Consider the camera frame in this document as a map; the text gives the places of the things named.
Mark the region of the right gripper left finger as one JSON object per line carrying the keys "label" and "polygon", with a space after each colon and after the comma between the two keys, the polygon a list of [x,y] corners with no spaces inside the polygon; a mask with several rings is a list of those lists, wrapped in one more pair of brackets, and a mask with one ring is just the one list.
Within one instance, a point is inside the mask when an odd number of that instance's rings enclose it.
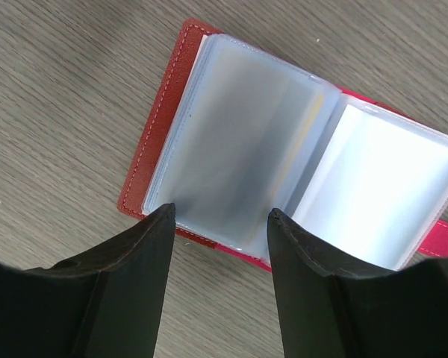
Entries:
{"label": "right gripper left finger", "polygon": [[50,268],[0,263],[0,357],[152,357],[175,207]]}

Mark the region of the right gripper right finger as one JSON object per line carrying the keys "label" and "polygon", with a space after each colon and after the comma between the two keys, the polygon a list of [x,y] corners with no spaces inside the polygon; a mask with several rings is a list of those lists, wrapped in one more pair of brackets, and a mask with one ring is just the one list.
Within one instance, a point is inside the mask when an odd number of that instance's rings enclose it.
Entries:
{"label": "right gripper right finger", "polygon": [[267,241],[286,357],[448,357],[448,259],[387,270],[278,209]]}

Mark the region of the red leather card holder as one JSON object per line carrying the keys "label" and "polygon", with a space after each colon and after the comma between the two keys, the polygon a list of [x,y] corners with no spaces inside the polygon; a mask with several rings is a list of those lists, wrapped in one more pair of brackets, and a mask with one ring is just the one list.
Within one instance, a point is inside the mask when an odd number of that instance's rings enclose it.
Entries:
{"label": "red leather card holder", "polygon": [[[291,143],[319,92],[321,132],[286,196]],[[188,19],[117,206],[141,219],[165,203],[180,235],[263,268],[278,208],[342,251],[398,270],[417,252],[448,257],[448,135]]]}

